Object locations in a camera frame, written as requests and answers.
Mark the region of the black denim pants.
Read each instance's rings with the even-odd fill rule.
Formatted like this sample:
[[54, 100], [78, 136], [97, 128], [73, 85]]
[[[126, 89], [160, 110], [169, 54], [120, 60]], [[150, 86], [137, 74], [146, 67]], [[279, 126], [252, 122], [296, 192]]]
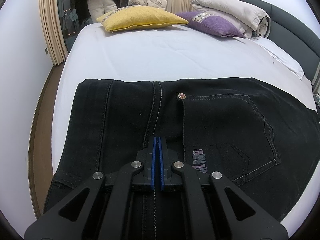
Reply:
[[57, 171], [48, 211], [90, 172], [115, 172], [165, 137], [198, 171], [220, 170], [290, 235], [319, 194], [319, 109], [308, 79], [281, 89], [254, 78], [124, 82], [86, 79], [60, 87]]

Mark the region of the white pillow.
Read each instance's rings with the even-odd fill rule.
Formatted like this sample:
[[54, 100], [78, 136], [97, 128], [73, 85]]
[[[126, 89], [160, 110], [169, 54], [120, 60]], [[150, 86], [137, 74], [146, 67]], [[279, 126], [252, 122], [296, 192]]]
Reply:
[[252, 38], [253, 42], [261, 46], [267, 51], [274, 59], [283, 64], [291, 72], [293, 72], [300, 80], [304, 77], [304, 70], [301, 65], [285, 50], [277, 46], [273, 41], [268, 38]]

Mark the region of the dark grey headboard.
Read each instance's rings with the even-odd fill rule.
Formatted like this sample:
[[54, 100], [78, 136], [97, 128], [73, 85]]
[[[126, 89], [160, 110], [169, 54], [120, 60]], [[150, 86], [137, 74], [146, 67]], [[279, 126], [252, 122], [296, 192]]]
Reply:
[[314, 87], [319, 85], [319, 37], [303, 22], [261, 0], [239, 0], [265, 10], [271, 18], [268, 39], [291, 55]]

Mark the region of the purple pillow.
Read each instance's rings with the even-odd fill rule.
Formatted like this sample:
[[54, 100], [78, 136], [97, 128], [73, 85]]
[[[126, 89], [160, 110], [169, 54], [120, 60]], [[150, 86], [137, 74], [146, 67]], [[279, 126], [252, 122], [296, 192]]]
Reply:
[[221, 16], [195, 11], [182, 12], [176, 15], [188, 21], [187, 26], [189, 28], [205, 34], [219, 37], [246, 38], [238, 28]]

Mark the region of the dark window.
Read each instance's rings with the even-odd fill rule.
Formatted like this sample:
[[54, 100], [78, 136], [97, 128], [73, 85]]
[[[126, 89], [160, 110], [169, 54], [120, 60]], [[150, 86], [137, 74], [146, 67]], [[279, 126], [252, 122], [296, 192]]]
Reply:
[[[127, 6], [128, 0], [119, 0]], [[57, 0], [61, 29], [67, 51], [70, 52], [78, 34], [86, 25], [92, 24], [87, 0]]]

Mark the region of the folded beige duvet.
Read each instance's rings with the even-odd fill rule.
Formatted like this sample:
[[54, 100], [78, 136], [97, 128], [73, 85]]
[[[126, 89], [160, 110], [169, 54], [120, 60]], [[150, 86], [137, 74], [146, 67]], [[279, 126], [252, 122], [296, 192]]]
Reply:
[[194, 10], [221, 16], [231, 22], [246, 38], [267, 38], [271, 18], [255, 5], [239, 0], [191, 0]]

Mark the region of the yellow pillow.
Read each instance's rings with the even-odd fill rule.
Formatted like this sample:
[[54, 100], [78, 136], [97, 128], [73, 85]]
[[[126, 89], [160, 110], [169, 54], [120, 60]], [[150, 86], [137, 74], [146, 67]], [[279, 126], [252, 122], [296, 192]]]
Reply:
[[184, 18], [171, 12], [143, 5], [133, 5], [113, 10], [97, 18], [97, 22], [101, 23], [107, 32], [158, 29], [189, 23]]

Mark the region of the beige left curtain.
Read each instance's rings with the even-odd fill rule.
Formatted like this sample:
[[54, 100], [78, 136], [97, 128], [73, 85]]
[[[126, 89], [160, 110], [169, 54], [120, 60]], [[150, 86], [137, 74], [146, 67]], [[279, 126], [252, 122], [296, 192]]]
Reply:
[[60, 24], [57, 0], [39, 0], [39, 10], [48, 54], [54, 66], [66, 61], [68, 50]]

